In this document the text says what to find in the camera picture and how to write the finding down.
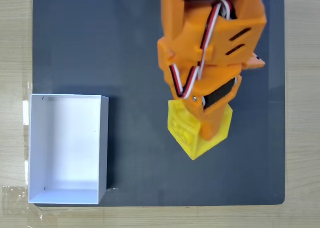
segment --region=orange robotic arm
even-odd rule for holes
[[[169,109],[169,119],[179,122],[173,129],[168,120],[168,128],[195,158],[216,144],[211,141],[237,94],[241,71],[265,64],[254,54],[266,24],[265,9],[262,0],[161,0],[161,21],[164,37],[157,44],[158,62],[176,100],[172,104],[180,107],[171,108],[175,116]],[[184,118],[178,117],[178,110]],[[188,123],[190,117],[196,125]],[[186,130],[193,134],[192,145],[183,136]],[[204,143],[211,147],[200,148]]]

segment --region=gray work surface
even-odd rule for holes
[[[160,0],[33,0],[33,92],[110,98],[100,206],[284,201],[284,0],[263,1],[266,66],[242,73],[228,138],[192,161],[167,129]]]

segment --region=light wood surface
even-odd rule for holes
[[[284,204],[68,209],[27,203],[32,2],[0,0],[0,227],[320,227],[320,0],[285,0]]]

